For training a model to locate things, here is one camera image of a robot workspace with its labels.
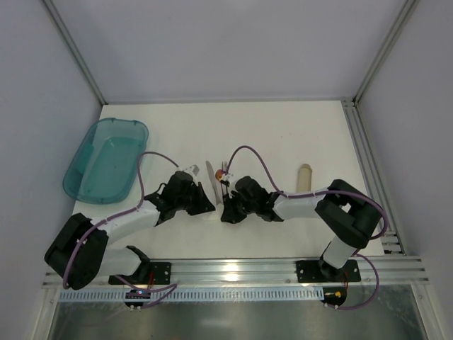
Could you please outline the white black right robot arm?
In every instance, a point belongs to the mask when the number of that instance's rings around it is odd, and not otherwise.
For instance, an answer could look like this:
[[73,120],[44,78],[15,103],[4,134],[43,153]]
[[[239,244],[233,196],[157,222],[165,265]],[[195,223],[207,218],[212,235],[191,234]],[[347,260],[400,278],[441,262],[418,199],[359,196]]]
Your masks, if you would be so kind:
[[305,193],[268,192],[250,176],[239,179],[234,190],[222,196],[221,221],[237,224],[255,214],[266,222],[319,218],[334,233],[318,260],[315,274],[328,282],[347,278],[350,257],[367,247],[380,222],[387,223],[383,208],[341,179],[320,191]]

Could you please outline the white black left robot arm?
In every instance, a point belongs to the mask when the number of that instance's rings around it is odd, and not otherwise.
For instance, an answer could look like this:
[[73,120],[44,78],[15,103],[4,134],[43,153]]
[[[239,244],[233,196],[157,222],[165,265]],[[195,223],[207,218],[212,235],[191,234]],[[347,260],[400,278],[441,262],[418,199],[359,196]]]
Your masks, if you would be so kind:
[[82,289],[98,276],[110,276],[114,283],[126,280],[145,284],[152,270],[151,259],[135,246],[111,249],[110,245],[160,225],[178,211],[195,216],[214,210],[202,184],[191,174],[176,171],[163,189],[145,195],[136,208],[97,220],[81,213],[72,215],[44,260],[62,278],[66,289]]

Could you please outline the silver table knife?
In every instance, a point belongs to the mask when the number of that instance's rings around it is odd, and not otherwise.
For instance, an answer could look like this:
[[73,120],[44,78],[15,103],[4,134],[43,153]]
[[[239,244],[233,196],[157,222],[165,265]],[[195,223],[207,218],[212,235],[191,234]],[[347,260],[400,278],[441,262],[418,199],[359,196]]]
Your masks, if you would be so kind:
[[217,186],[217,180],[214,175],[214,169],[209,161],[206,161],[205,164],[206,164],[206,168],[207,168],[207,174],[208,174],[210,183],[212,185],[212,190],[214,192],[216,205],[221,205],[223,203],[223,200],[222,200],[222,195],[219,192],[219,188]]

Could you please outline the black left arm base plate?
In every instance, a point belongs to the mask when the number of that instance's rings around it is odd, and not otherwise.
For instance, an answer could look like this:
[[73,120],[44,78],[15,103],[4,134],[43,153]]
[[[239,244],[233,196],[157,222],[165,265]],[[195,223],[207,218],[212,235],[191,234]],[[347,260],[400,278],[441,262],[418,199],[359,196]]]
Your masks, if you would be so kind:
[[171,280],[171,263],[145,261],[131,275],[110,276],[109,285],[122,285],[127,281],[133,285],[169,285]]

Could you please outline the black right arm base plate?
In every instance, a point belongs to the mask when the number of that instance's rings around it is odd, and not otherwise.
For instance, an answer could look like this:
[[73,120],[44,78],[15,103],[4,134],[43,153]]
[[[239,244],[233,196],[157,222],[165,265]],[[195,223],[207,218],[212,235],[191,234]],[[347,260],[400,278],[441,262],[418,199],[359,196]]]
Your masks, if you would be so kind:
[[347,260],[342,268],[334,268],[324,260],[299,260],[295,262],[299,283],[357,283],[361,281],[356,260]]

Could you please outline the black fork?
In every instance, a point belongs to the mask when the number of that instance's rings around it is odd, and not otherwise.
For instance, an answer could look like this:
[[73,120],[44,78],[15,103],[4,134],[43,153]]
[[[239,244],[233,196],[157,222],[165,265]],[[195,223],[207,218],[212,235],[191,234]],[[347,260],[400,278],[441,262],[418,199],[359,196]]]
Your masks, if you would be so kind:
[[222,177],[221,177],[221,187],[222,187],[222,195],[225,196],[229,193],[229,182],[227,180],[227,161],[222,161],[221,170],[222,170]]

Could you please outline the iridescent pink spoon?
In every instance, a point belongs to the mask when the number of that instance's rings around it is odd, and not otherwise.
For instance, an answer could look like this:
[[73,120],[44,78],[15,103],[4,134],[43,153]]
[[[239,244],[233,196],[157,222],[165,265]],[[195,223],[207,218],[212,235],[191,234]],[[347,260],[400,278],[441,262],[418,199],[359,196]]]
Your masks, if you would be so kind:
[[227,172],[225,172],[222,169],[218,169],[215,173],[215,178],[224,186],[228,186],[228,177],[227,177]]

